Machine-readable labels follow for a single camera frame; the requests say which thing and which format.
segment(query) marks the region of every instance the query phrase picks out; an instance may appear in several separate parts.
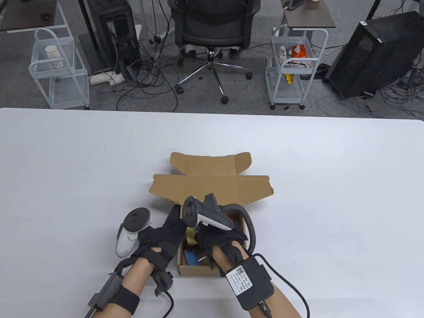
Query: office chair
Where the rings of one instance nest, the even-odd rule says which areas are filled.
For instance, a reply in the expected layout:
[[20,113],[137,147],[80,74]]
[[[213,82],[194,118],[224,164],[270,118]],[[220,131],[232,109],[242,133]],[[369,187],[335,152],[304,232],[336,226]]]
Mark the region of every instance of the office chair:
[[[222,88],[215,65],[243,71],[248,80],[253,74],[247,68],[216,59],[222,57],[223,47],[249,47],[253,16],[261,7],[260,0],[168,0],[168,5],[175,22],[175,43],[180,50],[186,44],[204,46],[207,56],[198,69],[178,82],[176,92],[184,93],[181,84],[207,67],[212,70],[221,91],[221,103],[227,104],[229,98]],[[184,55],[180,54],[180,66],[183,59]]]

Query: blue object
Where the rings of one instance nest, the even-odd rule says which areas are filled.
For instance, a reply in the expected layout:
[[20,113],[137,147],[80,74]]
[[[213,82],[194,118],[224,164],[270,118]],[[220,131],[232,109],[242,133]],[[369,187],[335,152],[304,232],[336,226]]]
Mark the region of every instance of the blue object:
[[189,266],[199,266],[199,262],[197,261],[197,256],[192,251],[185,250],[184,255],[187,260],[187,264]]

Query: vr controller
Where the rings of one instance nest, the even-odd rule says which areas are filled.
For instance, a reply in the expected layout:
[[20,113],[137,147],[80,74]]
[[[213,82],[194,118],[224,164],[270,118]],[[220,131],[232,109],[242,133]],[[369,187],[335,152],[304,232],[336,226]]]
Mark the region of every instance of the vr controller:
[[250,235],[248,252],[253,253],[256,245],[255,229],[250,215],[239,204],[219,206],[213,193],[206,195],[203,202],[189,196],[182,207],[182,218],[184,223],[191,228],[202,223],[206,226],[212,225],[224,231],[230,231],[234,228],[233,220],[226,215],[230,211],[237,211],[243,216]]
[[147,208],[136,208],[129,212],[119,227],[115,247],[116,255],[127,257],[137,243],[138,232],[150,225],[150,211]]

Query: person's left hand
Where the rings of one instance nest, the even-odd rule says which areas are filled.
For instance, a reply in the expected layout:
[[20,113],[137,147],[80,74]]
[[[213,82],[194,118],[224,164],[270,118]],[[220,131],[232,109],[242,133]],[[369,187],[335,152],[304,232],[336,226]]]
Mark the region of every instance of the person's left hand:
[[148,259],[156,269],[164,271],[176,256],[181,240],[186,234],[187,225],[180,219],[180,209],[180,205],[174,205],[162,227],[154,229],[148,226],[140,231],[137,238],[139,247],[131,257],[121,261],[115,271],[122,272],[122,268],[133,265],[139,257]]

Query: white metal cart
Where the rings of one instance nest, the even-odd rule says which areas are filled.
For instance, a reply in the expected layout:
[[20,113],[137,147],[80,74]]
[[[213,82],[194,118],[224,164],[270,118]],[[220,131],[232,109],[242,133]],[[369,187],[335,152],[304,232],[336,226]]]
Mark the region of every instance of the white metal cart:
[[[35,43],[32,51],[29,73],[53,109],[66,109],[78,106],[89,107],[88,73],[84,66],[75,39],[72,36],[60,3],[57,9],[62,17],[63,24],[45,28],[31,28],[8,31],[8,33],[34,31]],[[65,37],[57,37],[54,30],[66,30]],[[50,38],[41,39],[41,33],[47,33]],[[45,51],[47,46],[55,45],[60,53],[60,58],[51,59]],[[62,62],[62,67],[55,67],[55,63]],[[45,92],[40,84],[40,79],[50,79],[49,90]]]
[[[325,29],[293,28],[293,31],[303,31],[303,36],[285,36],[284,34],[288,34],[288,26],[280,25],[275,28],[271,39],[271,50],[265,69],[265,80],[271,109],[275,109],[275,104],[299,104],[300,109],[305,108],[306,97],[328,41],[328,32]],[[325,35],[318,57],[315,57],[309,40],[306,37],[307,31],[320,31]],[[287,56],[285,60],[281,60],[281,46],[284,46],[288,53],[297,45],[304,45],[306,57],[288,58]],[[293,83],[288,83],[285,77],[286,74],[291,75]],[[306,89],[303,88],[300,75],[310,75]]]

